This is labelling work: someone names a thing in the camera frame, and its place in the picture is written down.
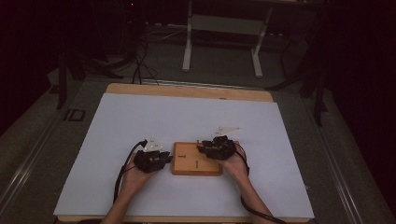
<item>table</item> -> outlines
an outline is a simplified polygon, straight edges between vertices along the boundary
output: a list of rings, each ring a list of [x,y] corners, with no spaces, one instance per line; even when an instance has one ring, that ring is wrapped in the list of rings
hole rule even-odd
[[[249,116],[238,116],[234,111],[241,108],[235,108],[235,104],[249,110]],[[217,106],[228,113],[223,113]],[[202,108],[200,113],[191,116],[191,111],[197,108]],[[170,113],[180,109],[185,112],[176,116]],[[263,119],[265,122],[254,119],[263,114],[270,119]],[[183,126],[185,116],[191,120],[198,118],[199,125],[193,129],[190,124]],[[240,125],[241,131],[229,137],[237,137],[234,140],[239,140],[246,147],[250,178],[274,216],[281,216],[289,222],[306,222],[312,218],[304,182],[283,123],[277,122],[281,121],[280,113],[269,92],[129,84],[108,86],[54,214],[61,221],[103,217],[111,206],[114,181],[120,166],[135,141],[143,140],[142,136],[149,138],[149,133],[155,133],[154,126],[158,130],[156,133],[161,133],[156,135],[156,139],[163,148],[171,148],[176,141],[205,140],[210,136],[212,127],[221,123],[216,123],[220,119],[230,125]],[[259,133],[260,127],[254,126],[263,123],[271,129]],[[255,156],[262,152],[257,146],[263,139],[268,147],[274,149],[265,151],[266,156],[273,158]],[[269,175],[262,174],[260,170],[268,169],[265,167],[267,165],[276,170]],[[288,174],[275,175],[284,171]],[[149,181],[133,200],[126,221],[249,222],[248,213],[240,205],[237,188],[230,184],[227,175],[176,176],[170,173],[170,167],[166,165]]]
[[[262,41],[271,20],[274,7],[295,7],[307,10],[320,10],[327,7],[327,2],[322,0],[311,1],[297,1],[297,0],[250,0],[253,2],[261,2],[268,6],[268,9],[263,21],[256,20],[242,20],[236,18],[224,18],[216,16],[198,15],[192,12],[192,2],[189,0],[188,18],[187,18],[187,41],[184,51],[182,70],[184,72],[190,71],[191,64],[191,34],[192,30],[205,30],[224,33],[234,33],[243,35],[256,35],[257,44],[251,49],[251,58],[253,62],[254,72],[257,78],[262,77],[262,67],[260,65],[259,52],[262,47]]]

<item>gray floor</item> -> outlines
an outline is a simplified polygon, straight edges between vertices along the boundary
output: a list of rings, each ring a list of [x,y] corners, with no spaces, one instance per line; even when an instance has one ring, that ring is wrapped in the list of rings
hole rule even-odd
[[[260,53],[264,77],[254,77],[248,49],[239,47],[209,47],[196,40],[192,49],[191,70],[181,71],[184,46],[177,39],[149,42],[145,63],[158,72],[161,85],[221,85],[228,88],[263,90],[284,80],[279,52],[286,43],[268,37]],[[40,149],[26,173],[23,188],[3,210],[2,223],[52,223],[52,212],[62,191],[79,148],[88,131],[96,107],[106,86],[114,81],[131,82],[135,65],[118,74],[123,80],[111,80],[89,73],[85,81],[69,80],[69,100],[63,110],[56,110],[57,95],[45,93],[0,138],[0,186],[6,190],[15,172],[30,152]],[[146,68],[143,77],[151,76]],[[56,82],[57,71],[49,74]],[[155,83],[145,79],[145,83]],[[296,160],[316,216],[316,222],[326,223],[396,223],[388,210],[359,149],[329,91],[322,113],[323,127],[312,119],[313,99],[301,98],[300,84],[272,92],[284,120]],[[67,108],[86,110],[82,122],[62,121]]]

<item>wooden board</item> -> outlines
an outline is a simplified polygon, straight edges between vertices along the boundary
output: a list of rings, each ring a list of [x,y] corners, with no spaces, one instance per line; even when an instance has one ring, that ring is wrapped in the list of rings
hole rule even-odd
[[[197,143],[174,143],[173,175],[221,175],[221,165],[200,153]]]

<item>table leg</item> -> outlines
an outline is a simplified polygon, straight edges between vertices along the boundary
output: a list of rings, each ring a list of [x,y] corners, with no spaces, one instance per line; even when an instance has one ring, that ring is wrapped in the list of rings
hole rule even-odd
[[[273,12],[273,8],[270,7],[268,9],[265,21],[262,23],[262,28],[260,29],[260,33],[259,33],[259,41],[257,42],[256,48],[251,50],[251,58],[253,60],[254,72],[257,78],[262,77],[262,67],[260,65],[259,52],[260,52],[260,48],[262,47],[262,41],[264,40],[265,32],[267,30],[268,22],[271,18],[272,12]]]
[[[192,0],[189,1],[189,15],[187,18],[187,43],[186,49],[184,50],[184,60],[183,60],[183,72],[190,71],[190,61],[191,61],[191,20],[192,20]]]

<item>person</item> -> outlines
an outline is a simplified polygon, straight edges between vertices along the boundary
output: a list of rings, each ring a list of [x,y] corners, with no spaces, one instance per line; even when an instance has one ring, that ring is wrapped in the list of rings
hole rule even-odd
[[[241,148],[237,148],[239,153],[243,153]],[[120,193],[117,200],[113,203],[101,224],[121,223],[129,207],[129,203],[148,183],[148,181],[158,172],[145,174],[134,168],[134,155],[128,163],[124,173]],[[271,212],[254,189],[248,178],[247,167],[240,156],[234,153],[225,161],[216,161],[232,177],[239,188],[245,203],[252,209],[271,216]],[[254,224],[273,224],[274,222],[250,213],[251,220]]]

